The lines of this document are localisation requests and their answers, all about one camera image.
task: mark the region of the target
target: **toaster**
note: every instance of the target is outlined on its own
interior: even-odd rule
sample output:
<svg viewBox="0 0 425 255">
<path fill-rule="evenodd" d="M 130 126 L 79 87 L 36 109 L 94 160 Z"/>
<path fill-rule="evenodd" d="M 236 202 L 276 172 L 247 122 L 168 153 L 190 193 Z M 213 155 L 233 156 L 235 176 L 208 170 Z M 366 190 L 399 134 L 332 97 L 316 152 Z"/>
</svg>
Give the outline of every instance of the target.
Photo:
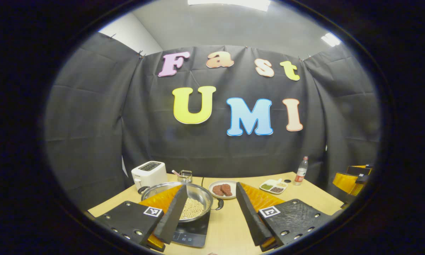
<svg viewBox="0 0 425 255">
<path fill-rule="evenodd" d="M 148 161 L 131 171 L 137 189 L 168 182 L 167 171 L 163 162 Z"/>
</svg>

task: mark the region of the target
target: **water bottle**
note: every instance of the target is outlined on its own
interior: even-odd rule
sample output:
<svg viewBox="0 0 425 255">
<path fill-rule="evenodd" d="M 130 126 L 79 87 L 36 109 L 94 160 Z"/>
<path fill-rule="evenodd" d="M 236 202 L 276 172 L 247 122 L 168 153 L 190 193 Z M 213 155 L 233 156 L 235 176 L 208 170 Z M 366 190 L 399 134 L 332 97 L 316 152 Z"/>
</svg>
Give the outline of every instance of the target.
<svg viewBox="0 0 425 255">
<path fill-rule="evenodd" d="M 307 168 L 308 168 L 308 157 L 305 156 L 305 157 L 303 157 L 303 160 L 299 165 L 298 173 L 296 175 L 296 178 L 294 179 L 293 184 L 295 186 L 299 186 L 302 183 L 303 178 L 305 177 Z"/>
</svg>

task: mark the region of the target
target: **yellow letter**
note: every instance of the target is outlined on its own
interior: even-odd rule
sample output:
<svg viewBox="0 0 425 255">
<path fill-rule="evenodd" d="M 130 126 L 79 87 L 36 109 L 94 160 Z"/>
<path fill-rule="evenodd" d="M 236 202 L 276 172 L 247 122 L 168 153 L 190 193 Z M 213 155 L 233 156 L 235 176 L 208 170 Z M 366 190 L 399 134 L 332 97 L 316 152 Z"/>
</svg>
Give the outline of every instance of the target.
<svg viewBox="0 0 425 255">
<path fill-rule="evenodd" d="M 208 60 L 206 66 L 209 68 L 217 68 L 220 66 L 228 67 L 232 66 L 235 62 L 231 60 L 230 53 L 226 51 L 217 51 L 208 55 Z"/>
<path fill-rule="evenodd" d="M 175 103 L 173 114 L 177 121 L 184 124 L 199 124 L 205 122 L 212 113 L 212 93 L 216 91 L 214 86 L 203 86 L 198 88 L 201 93 L 201 110 L 199 113 L 189 112 L 189 95 L 193 92 L 190 87 L 179 87 L 173 90 Z"/>
<path fill-rule="evenodd" d="M 287 131 L 301 131 L 303 129 L 299 119 L 298 104 L 299 100 L 287 98 L 282 101 L 286 105 L 288 111 L 288 125 L 286 126 Z"/>
<path fill-rule="evenodd" d="M 291 64 L 290 61 L 282 62 L 280 65 L 285 68 L 285 74 L 288 78 L 292 79 L 293 81 L 300 80 L 300 77 L 294 73 L 294 70 L 297 70 L 297 66 Z"/>
<path fill-rule="evenodd" d="M 274 70 L 272 68 L 270 68 L 272 66 L 272 64 L 265 60 L 265 59 L 260 59 L 257 58 L 255 59 L 255 69 L 256 72 L 260 75 L 260 76 L 267 76 L 267 77 L 272 77 L 274 76 Z"/>
</svg>

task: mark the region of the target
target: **blue letter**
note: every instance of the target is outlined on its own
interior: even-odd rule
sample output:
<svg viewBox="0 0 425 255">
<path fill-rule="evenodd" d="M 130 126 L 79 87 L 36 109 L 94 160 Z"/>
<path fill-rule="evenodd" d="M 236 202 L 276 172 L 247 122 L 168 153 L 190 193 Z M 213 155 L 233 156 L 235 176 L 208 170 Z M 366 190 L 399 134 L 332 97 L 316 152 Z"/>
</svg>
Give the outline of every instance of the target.
<svg viewBox="0 0 425 255">
<path fill-rule="evenodd" d="M 265 99 L 257 100 L 252 112 L 250 112 L 250 109 L 240 97 L 229 98 L 226 103 L 231 107 L 231 128 L 226 131 L 229 136 L 240 136 L 243 134 L 239 126 L 240 121 L 242 121 L 247 134 L 252 133 L 256 121 L 258 121 L 258 126 L 255 129 L 255 134 L 259 136 L 271 135 L 274 132 L 270 127 L 269 113 L 272 101 Z"/>
</svg>

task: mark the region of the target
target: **white wall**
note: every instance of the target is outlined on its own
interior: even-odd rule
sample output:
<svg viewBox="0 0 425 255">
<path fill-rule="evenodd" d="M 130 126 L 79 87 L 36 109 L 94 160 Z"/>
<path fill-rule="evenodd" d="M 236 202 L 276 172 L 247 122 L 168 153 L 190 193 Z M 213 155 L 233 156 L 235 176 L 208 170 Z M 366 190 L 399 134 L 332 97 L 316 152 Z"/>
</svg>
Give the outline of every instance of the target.
<svg viewBox="0 0 425 255">
<path fill-rule="evenodd" d="M 115 34 L 113 39 L 136 52 L 143 50 L 142 55 L 162 51 L 157 41 L 131 12 L 108 24 L 99 32 L 108 36 Z"/>
</svg>

